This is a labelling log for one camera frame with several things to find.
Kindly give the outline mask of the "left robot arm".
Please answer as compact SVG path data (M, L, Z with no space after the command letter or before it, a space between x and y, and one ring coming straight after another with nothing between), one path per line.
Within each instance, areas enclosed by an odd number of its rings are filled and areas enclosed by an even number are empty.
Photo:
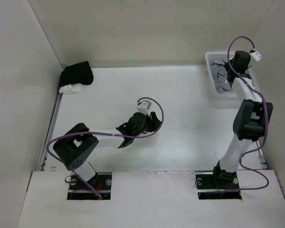
M65 137L57 140L53 150L65 165L81 178L81 184L86 189L93 189L97 184L98 173L92 167L88 158L96 148L125 148L134 142L141 134L154 133L162 126L155 112L145 115L136 112L125 123L110 131L91 133L84 124L78 123Z

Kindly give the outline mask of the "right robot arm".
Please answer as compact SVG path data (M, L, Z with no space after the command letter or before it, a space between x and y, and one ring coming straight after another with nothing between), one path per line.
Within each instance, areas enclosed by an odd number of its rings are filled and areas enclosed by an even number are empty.
M250 74L246 73L250 60L251 54L245 51L236 51L234 57L228 59L227 81L241 105L233 122L232 141L214 167L210 179L215 188L222 190L239 187L237 170L242 157L253 142L265 138L273 111L272 103L264 101L253 87Z

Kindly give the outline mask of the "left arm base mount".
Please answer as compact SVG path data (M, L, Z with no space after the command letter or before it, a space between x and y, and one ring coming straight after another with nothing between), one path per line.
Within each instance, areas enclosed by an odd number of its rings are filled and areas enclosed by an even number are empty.
M110 200L112 188L112 173L98 173L88 183L100 195L92 192L91 188L84 184L75 174L71 174L65 178L65 183L68 184L68 200Z

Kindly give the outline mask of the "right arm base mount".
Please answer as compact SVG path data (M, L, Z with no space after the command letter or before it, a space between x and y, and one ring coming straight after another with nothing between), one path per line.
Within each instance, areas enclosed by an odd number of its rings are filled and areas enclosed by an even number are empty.
M195 187L201 200L242 200L237 179L222 180L211 172L197 172L195 177Z

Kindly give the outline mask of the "grey tank top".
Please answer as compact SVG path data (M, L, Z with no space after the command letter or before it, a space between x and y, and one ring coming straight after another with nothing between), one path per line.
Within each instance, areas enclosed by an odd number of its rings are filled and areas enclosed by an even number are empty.
M229 65L224 60L214 61L210 64L210 71L214 81L214 86L219 94L232 91L227 81Z

